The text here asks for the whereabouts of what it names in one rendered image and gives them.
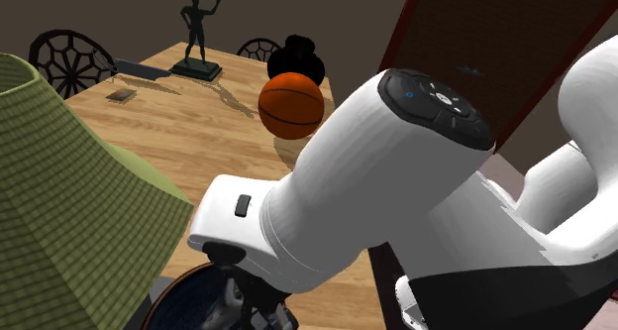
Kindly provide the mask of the dark robot stand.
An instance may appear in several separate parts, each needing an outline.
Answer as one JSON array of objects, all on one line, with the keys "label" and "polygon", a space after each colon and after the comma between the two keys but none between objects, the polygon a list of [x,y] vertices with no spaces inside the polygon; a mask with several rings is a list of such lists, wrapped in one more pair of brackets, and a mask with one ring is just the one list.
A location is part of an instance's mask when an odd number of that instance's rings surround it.
[{"label": "dark robot stand", "polygon": [[395,283],[404,271],[390,245],[369,248],[368,254],[386,330],[410,330],[402,320],[395,296]]}]

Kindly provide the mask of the wooden table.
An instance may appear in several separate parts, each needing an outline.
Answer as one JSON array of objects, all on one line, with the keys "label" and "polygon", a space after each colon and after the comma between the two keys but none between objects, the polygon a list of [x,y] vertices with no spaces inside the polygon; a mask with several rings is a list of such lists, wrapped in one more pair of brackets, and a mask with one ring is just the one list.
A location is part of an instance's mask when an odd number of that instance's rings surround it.
[{"label": "wooden table", "polygon": [[[283,177],[306,144],[277,139],[262,125],[263,62],[214,50],[207,57],[223,67],[211,82],[118,74],[67,101],[101,139],[148,161],[194,204],[220,173]],[[106,98],[121,88],[137,93],[126,103]],[[386,330],[367,252],[319,288],[289,297],[287,305],[299,330]]]}]

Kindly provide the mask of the orange basketball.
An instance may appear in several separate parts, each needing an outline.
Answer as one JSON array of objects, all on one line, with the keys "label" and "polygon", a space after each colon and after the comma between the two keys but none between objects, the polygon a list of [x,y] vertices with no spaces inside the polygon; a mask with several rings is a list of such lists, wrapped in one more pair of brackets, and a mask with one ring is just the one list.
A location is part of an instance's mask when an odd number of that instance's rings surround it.
[{"label": "orange basketball", "polygon": [[275,137],[299,140],[311,135],[321,124],[325,99],[309,77],[285,72],[265,84],[257,107],[262,124]]}]

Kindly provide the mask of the green ribbed lampshade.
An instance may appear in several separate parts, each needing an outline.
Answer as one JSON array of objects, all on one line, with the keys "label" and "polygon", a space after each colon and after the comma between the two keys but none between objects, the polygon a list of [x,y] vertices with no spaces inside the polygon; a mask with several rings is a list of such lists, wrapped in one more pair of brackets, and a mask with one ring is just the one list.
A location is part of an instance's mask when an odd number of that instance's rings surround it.
[{"label": "green ribbed lampshade", "polygon": [[0,330],[124,330],[193,211],[0,54]]}]

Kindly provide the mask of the black round vase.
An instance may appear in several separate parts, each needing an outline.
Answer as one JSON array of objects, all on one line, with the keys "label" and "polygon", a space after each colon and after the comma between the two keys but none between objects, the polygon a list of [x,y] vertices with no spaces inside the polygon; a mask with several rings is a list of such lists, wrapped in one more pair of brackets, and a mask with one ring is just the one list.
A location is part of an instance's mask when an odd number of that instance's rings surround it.
[{"label": "black round vase", "polygon": [[272,53],[267,61],[267,75],[274,78],[285,72],[309,77],[320,86],[325,78],[325,65],[315,54],[315,43],[308,37],[290,35],[284,47]]}]

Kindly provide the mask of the dark round-back web chair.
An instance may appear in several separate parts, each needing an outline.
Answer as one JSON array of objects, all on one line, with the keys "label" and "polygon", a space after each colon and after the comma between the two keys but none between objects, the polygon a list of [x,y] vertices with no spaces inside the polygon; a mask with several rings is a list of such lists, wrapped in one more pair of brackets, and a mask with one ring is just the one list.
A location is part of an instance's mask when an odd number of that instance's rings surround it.
[{"label": "dark round-back web chair", "polygon": [[30,44],[28,62],[63,99],[117,72],[114,59],[101,45],[66,29],[39,34]]},{"label": "dark round-back web chair", "polygon": [[238,56],[267,62],[270,56],[280,50],[281,46],[273,40],[255,38],[245,42],[237,51]]}]

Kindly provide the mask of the grey kitchen knife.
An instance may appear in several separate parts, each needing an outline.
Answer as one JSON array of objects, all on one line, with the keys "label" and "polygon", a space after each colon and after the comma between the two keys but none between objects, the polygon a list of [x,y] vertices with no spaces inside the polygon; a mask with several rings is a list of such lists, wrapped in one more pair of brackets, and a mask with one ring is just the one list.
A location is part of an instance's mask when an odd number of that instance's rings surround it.
[{"label": "grey kitchen knife", "polygon": [[169,70],[127,61],[120,58],[105,57],[105,60],[102,61],[102,64],[112,73],[127,74],[142,79],[157,80],[161,77],[171,76],[171,72]]}]

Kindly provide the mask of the dark standing man statue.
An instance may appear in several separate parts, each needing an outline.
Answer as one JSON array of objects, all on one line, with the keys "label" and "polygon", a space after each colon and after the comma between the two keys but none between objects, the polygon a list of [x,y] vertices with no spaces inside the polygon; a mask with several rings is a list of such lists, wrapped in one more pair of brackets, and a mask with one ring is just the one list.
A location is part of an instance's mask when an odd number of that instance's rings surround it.
[{"label": "dark standing man statue", "polygon": [[[222,71],[222,67],[218,63],[205,59],[205,35],[202,25],[205,16],[216,13],[220,2],[221,0],[216,0],[215,6],[211,10],[204,10],[199,8],[199,0],[192,0],[190,6],[184,6],[181,9],[180,15],[189,31],[189,40],[184,59],[170,69],[172,73],[212,81]],[[201,60],[190,57],[195,42],[198,42]]]}]

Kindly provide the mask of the dark brown door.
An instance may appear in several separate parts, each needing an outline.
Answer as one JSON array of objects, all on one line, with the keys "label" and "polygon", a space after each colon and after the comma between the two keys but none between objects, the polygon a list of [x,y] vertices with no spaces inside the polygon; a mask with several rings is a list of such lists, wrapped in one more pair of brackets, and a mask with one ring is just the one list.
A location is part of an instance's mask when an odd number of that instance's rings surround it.
[{"label": "dark brown door", "polygon": [[380,66],[461,93],[503,146],[618,0],[406,0]]}]

